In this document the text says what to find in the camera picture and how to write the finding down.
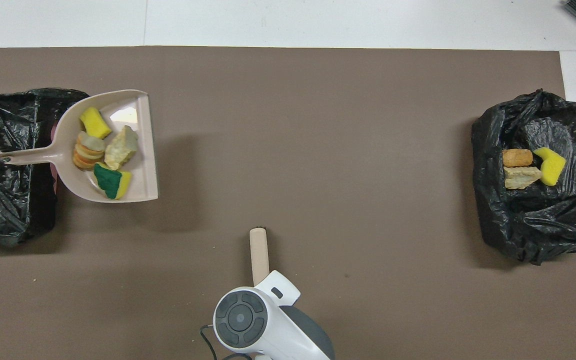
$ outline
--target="white floor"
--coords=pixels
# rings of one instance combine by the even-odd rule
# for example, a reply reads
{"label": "white floor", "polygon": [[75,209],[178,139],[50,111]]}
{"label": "white floor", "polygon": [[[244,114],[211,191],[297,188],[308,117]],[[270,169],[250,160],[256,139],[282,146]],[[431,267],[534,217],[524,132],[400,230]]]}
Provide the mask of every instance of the white floor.
{"label": "white floor", "polygon": [[0,48],[140,45],[554,50],[576,101],[560,0],[0,1]]}

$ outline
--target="garbage bag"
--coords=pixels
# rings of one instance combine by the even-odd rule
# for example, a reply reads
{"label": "garbage bag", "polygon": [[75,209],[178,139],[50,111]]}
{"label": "garbage bag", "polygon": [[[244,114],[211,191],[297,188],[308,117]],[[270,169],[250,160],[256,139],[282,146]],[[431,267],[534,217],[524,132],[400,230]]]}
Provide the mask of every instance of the garbage bag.
{"label": "garbage bag", "polygon": [[[576,253],[576,102],[540,89],[494,105],[473,123],[471,143],[484,242],[534,265]],[[542,147],[566,159],[557,184],[506,189],[502,150]]]}
{"label": "garbage bag", "polygon": [[[87,98],[73,89],[0,94],[1,136],[12,148],[43,148],[62,114]],[[57,195],[50,165],[12,166],[0,182],[0,244],[16,246],[55,226]]]}

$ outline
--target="white dustpan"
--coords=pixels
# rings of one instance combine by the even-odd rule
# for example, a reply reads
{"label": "white dustpan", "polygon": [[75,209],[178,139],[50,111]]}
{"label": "white dustpan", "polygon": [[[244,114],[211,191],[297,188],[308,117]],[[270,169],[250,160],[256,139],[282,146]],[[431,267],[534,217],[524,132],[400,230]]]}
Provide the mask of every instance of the white dustpan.
{"label": "white dustpan", "polygon": [[[138,136],[139,150],[121,167],[122,171],[132,173],[132,180],[128,191],[119,200],[105,196],[97,186],[92,171],[82,171],[73,164],[74,146],[78,134],[83,130],[80,115],[89,107],[99,109],[103,120],[112,130],[106,137],[106,144],[124,125],[130,126]],[[73,194],[98,203],[134,203],[159,197],[148,94],[135,89],[100,93],[78,101],[59,120],[50,146],[0,152],[0,160],[16,166],[52,163],[63,184]]]}

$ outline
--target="gray circular cap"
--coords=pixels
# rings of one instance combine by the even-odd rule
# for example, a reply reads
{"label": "gray circular cap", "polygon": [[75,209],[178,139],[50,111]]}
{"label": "gray circular cap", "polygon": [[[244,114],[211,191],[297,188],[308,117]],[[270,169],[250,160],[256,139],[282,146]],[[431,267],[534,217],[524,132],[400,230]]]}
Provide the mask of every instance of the gray circular cap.
{"label": "gray circular cap", "polygon": [[252,291],[231,292],[214,312],[218,337],[227,345],[242,349],[253,345],[266,330],[268,310]]}

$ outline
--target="brown table surface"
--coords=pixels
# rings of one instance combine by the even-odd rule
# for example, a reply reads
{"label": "brown table surface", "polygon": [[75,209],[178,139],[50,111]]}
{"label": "brown table surface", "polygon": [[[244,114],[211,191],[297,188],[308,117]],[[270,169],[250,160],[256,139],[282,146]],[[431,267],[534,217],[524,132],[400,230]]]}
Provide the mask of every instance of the brown table surface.
{"label": "brown table surface", "polygon": [[210,359],[260,225],[339,360],[576,359],[576,254],[488,248],[471,180],[471,123],[563,95],[557,52],[0,48],[0,93],[38,87],[148,92],[160,199],[62,187],[55,229],[0,250],[0,359]]}

